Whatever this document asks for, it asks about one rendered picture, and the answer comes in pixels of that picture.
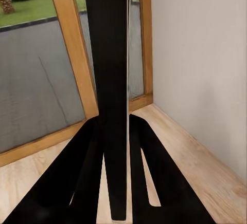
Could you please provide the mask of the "poster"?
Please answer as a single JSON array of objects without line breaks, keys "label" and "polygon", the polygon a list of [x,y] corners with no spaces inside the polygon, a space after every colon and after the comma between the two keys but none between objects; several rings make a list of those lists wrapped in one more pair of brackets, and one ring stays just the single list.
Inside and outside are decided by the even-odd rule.
[{"label": "poster", "polygon": [[112,220],[126,220],[131,0],[86,0]]}]

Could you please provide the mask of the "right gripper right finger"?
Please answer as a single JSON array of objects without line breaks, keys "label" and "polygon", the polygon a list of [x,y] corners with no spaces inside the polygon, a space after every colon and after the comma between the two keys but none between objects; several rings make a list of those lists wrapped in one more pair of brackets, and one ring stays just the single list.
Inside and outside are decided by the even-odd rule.
[{"label": "right gripper right finger", "polygon": [[[133,224],[216,224],[149,123],[129,115]],[[149,203],[141,148],[161,203]]]}]

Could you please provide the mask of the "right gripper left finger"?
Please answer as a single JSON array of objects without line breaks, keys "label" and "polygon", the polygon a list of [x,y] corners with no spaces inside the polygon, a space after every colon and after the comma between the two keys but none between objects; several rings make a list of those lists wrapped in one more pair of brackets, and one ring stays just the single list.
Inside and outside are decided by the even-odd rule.
[{"label": "right gripper left finger", "polygon": [[3,224],[96,224],[103,161],[100,118],[87,120]]}]

